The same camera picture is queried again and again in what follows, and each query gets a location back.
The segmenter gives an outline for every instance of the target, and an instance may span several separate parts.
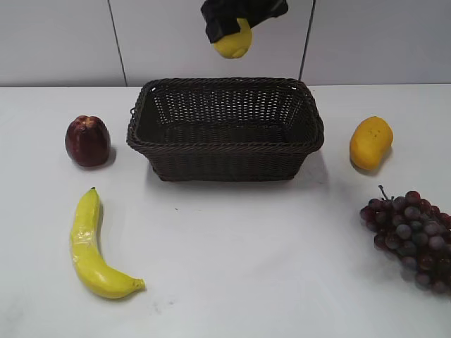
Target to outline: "yellow banana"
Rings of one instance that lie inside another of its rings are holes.
[[[97,224],[100,198],[91,188],[78,202],[75,222],[70,232],[72,259],[78,277],[99,296],[122,298],[146,287],[144,280],[131,278],[110,268],[97,248]]]

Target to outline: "yellow lemon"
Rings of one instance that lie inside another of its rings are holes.
[[[237,19],[241,31],[226,35],[214,44],[215,50],[224,58],[241,58],[252,44],[252,31],[246,19]]]

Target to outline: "wicker basket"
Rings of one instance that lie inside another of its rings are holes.
[[[323,142],[307,87],[273,78],[151,81],[127,135],[163,181],[289,180]]]

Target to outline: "yellow mango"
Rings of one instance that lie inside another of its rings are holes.
[[[393,142],[393,131],[382,118],[362,121],[350,142],[351,161],[364,170],[375,170]]]

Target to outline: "apple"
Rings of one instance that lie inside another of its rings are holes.
[[[66,133],[66,151],[83,167],[104,164],[110,154],[110,134],[96,116],[78,116]]]

